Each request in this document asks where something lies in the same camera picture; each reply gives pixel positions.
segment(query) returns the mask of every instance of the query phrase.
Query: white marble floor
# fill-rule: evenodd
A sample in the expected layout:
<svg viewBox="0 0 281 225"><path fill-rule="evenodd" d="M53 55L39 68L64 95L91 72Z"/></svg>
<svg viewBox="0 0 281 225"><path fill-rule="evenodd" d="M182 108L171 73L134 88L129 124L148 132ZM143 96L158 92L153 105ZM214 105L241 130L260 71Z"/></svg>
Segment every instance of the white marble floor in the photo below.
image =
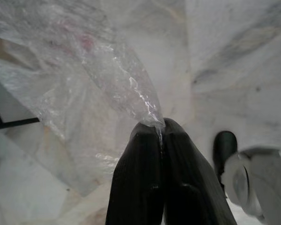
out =
<svg viewBox="0 0 281 225"><path fill-rule="evenodd" d="M281 148L281 1L101 0L101 7L143 62L164 117L179 122L210 163L223 129L240 149ZM111 169L135 125L118 120L110 146L119 150L96 155ZM0 132L0 225L103 225L110 175L89 167L93 159L73 157L40 124ZM238 224L259 224L229 205Z"/></svg>

